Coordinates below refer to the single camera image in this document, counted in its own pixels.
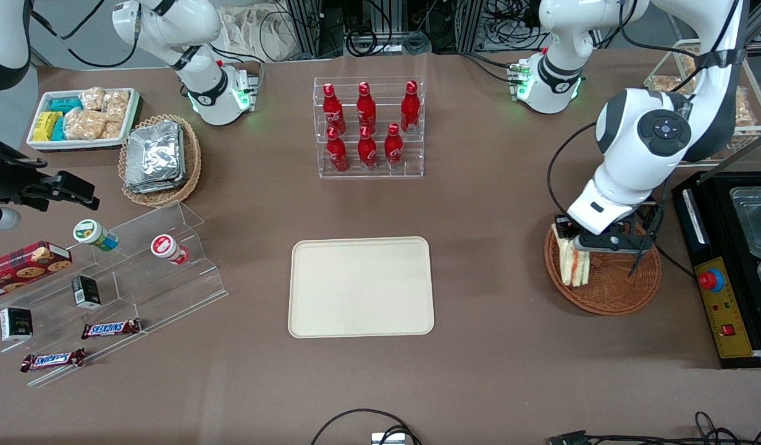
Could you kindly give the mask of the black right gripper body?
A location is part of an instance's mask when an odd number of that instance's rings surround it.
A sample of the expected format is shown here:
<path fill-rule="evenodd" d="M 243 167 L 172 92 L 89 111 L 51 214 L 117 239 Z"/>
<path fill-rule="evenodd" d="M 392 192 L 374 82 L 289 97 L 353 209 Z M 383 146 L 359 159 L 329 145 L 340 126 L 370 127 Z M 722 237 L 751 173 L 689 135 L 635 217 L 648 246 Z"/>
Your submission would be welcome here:
<path fill-rule="evenodd" d="M 38 211 L 48 210 L 48 199 L 36 196 L 44 191 L 41 180 L 46 177 L 40 169 L 48 165 L 41 158 L 32 159 L 0 141 L 0 203 L 29 206 Z"/>

